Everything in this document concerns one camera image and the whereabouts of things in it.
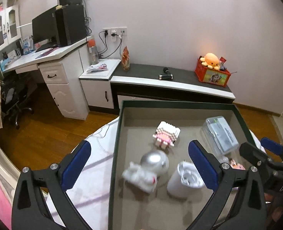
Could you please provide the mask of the person's right hand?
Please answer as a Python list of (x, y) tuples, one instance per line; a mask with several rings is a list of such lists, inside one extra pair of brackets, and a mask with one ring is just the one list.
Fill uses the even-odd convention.
[(283, 229), (283, 195), (265, 193), (267, 206), (266, 229)]

